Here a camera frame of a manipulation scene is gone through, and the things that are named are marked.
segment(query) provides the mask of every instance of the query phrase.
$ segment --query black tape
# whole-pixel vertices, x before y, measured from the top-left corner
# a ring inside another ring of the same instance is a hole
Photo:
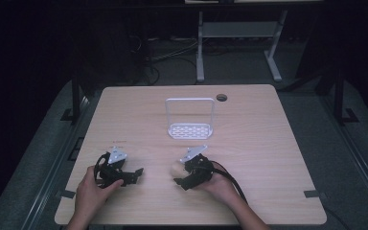
[[[71,192],[71,191],[67,191],[67,190],[64,190],[64,191],[60,192],[60,196],[66,197],[66,198],[74,198],[75,195],[76,195],[75,192]]]
[[[304,191],[306,198],[319,197],[319,193],[316,190]]]

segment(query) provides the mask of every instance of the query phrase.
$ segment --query wooden table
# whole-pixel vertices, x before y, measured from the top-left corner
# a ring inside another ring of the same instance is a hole
[[[176,140],[168,134],[165,100],[216,98],[212,136]],[[184,191],[170,175],[188,147],[220,162],[239,182],[249,205],[268,224],[322,224],[326,215],[271,85],[110,87],[103,91],[66,190],[76,191],[86,168],[116,146],[125,172],[145,168],[138,184],[119,189],[92,223],[117,225],[234,225],[232,213],[201,191]],[[56,223],[67,224],[74,199],[63,197]]]

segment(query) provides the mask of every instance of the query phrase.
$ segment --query perforated plate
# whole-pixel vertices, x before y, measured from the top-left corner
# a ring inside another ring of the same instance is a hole
[[[172,124],[169,134],[174,139],[207,139],[212,129],[208,124]]]

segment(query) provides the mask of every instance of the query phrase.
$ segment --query wire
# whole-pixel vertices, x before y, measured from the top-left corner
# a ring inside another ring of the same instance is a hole
[[[139,44],[138,44],[138,47],[136,48],[136,50],[131,50],[130,52],[131,52],[131,53],[136,53],[136,52],[138,52],[138,51],[140,50],[140,48],[142,48],[142,39],[140,39],[140,37],[139,37],[139,36],[137,36],[137,35],[130,35],[129,37],[130,37],[130,38],[136,38],[136,39],[139,41]]]
[[[211,161],[211,162],[218,164],[219,166],[221,166],[224,169],[224,171],[221,171],[219,169],[214,168],[214,173],[219,173],[219,174],[225,176],[226,178],[228,178],[235,185],[236,190],[239,193],[239,196],[241,196],[241,198],[247,204],[246,196],[244,195],[244,193],[241,189],[241,186],[238,184],[238,181],[236,181],[236,179],[231,174],[229,174],[229,172],[220,163],[218,163],[217,161]]]
[[[174,52],[171,52],[169,54],[166,54],[166,55],[163,55],[163,56],[159,56],[159,57],[147,57],[146,60],[160,60],[160,59],[165,59],[165,58],[171,58],[171,57],[174,57],[174,56],[178,56],[178,55],[182,55],[182,54],[185,54],[189,51],[192,51],[194,49],[194,47],[197,45],[197,41],[194,42],[193,44],[185,47],[185,48],[182,48],[182,49],[179,49],[177,51],[174,51]]]
[[[188,44],[191,43],[192,41],[196,41],[196,38],[178,38],[178,37],[172,37],[170,38],[171,42],[176,42],[176,43],[180,43],[180,44]]]
[[[346,230],[350,230],[351,228],[349,228],[349,226],[348,226],[348,224],[346,224],[343,220],[342,220],[342,218],[340,218],[336,213],[334,213],[333,211],[331,211],[329,208],[327,208],[327,207],[325,207],[325,206],[323,206],[324,207],[324,210],[327,212],[327,213],[329,213],[329,214],[331,214],[335,219],[337,219],[342,225],[343,225],[343,227],[346,229]]]
[[[205,48],[212,47],[212,51],[208,51],[207,49],[203,51],[203,54],[206,56],[221,56],[231,52],[229,49],[229,45],[223,44],[223,42],[213,41],[213,42],[205,42]]]
[[[162,62],[162,61],[166,61],[166,60],[184,60],[184,61],[190,63],[191,65],[193,65],[194,68],[196,69],[196,65],[192,61],[190,61],[188,59],[185,59],[184,57],[166,57],[164,59],[160,59],[160,60],[157,60],[157,61],[150,61],[149,66],[145,66],[145,67],[150,68],[151,71],[153,71],[153,70],[156,71],[157,72],[157,77],[156,77],[155,81],[150,82],[149,75],[145,73],[145,81],[147,82],[148,85],[155,85],[160,79],[160,72],[155,67],[153,67],[153,64],[158,63],[158,62]]]
[[[154,81],[150,81],[150,76],[146,73],[146,71],[144,72],[144,75],[145,75],[145,82],[148,84],[148,85],[155,85],[159,79],[160,79],[160,71],[158,69],[156,69],[155,67],[153,66],[145,66],[145,68],[148,67],[150,70],[151,70],[151,73],[153,71],[156,72],[157,76],[156,76],[156,79]]]

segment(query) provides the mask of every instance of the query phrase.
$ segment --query black wall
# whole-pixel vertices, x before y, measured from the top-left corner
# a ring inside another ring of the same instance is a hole
[[[297,77],[326,65],[340,71],[368,106],[368,1],[325,1]]]
[[[50,4],[0,1],[0,195],[70,79],[56,14]]]

